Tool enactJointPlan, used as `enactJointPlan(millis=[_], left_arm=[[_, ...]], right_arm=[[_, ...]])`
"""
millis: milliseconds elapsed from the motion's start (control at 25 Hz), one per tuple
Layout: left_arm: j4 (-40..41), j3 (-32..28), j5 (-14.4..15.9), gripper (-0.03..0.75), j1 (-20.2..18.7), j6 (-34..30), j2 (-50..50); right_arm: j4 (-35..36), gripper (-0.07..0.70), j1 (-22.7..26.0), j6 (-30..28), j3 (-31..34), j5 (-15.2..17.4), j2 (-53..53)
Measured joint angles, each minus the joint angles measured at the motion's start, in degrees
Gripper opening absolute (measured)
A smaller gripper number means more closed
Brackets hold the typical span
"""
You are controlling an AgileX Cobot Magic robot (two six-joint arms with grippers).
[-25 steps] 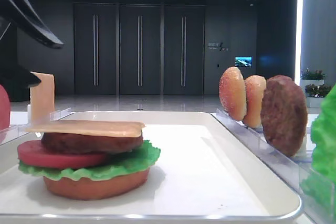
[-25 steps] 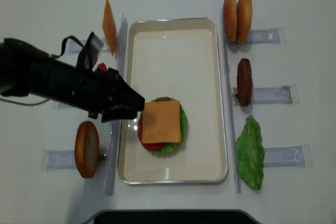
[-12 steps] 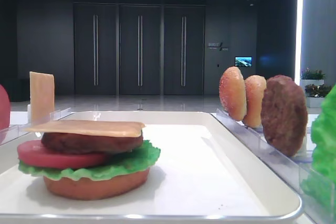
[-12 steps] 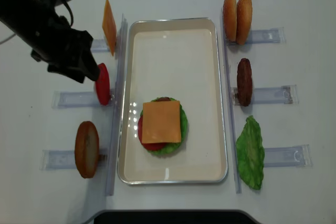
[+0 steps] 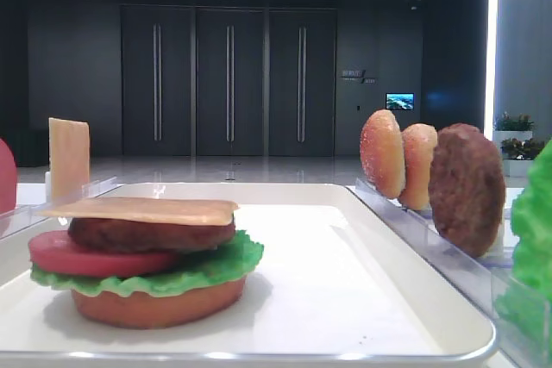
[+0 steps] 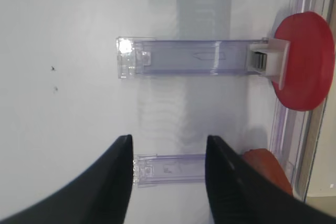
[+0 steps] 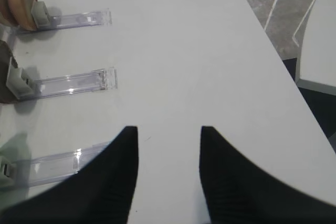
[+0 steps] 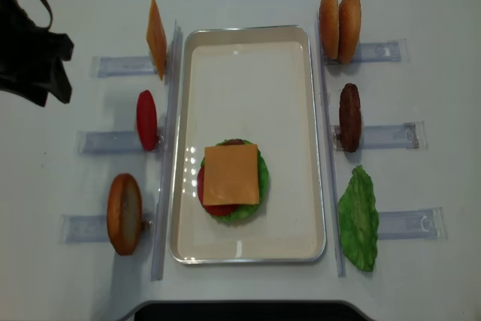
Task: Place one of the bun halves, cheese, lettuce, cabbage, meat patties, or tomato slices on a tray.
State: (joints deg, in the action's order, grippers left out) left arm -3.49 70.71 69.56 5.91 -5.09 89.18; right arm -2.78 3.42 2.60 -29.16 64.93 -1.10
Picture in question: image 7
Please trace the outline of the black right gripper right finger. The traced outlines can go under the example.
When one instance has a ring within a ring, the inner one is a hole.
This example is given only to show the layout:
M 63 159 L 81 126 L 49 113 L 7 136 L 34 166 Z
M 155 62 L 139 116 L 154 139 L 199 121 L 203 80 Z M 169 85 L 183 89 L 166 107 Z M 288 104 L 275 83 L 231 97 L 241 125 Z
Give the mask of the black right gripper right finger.
M 286 185 L 203 126 L 199 173 L 211 223 L 335 223 L 335 206 Z

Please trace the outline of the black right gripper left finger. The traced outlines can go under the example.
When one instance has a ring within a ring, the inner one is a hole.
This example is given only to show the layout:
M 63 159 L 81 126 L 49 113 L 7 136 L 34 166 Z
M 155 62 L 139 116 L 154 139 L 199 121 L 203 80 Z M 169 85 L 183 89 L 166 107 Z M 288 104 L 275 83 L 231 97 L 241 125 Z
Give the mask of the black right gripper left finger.
M 1 223 L 127 223 L 138 176 L 138 129 L 126 126 L 78 173 L 7 208 Z

